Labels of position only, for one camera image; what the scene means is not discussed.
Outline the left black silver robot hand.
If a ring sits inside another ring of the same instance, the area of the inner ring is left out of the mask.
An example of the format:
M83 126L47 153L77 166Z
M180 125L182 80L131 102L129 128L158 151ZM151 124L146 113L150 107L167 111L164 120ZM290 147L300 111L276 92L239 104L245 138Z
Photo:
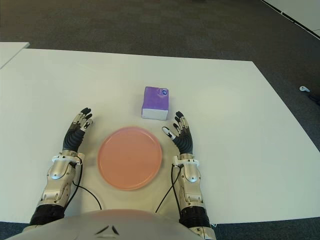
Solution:
M91 109L86 107L81 110L71 122L63 139L62 150L78 152L84 135L92 123Z

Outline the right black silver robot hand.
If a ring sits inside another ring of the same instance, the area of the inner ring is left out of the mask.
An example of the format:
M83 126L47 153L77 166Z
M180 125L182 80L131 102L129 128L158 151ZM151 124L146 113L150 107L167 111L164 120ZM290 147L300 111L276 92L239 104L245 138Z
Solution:
M193 154L193 138L190 131L190 126L184 114L180 111L175 113L174 117L176 123L173 127L176 129L177 134L174 134L168 127L163 126L162 131L172 140L178 148L179 153Z

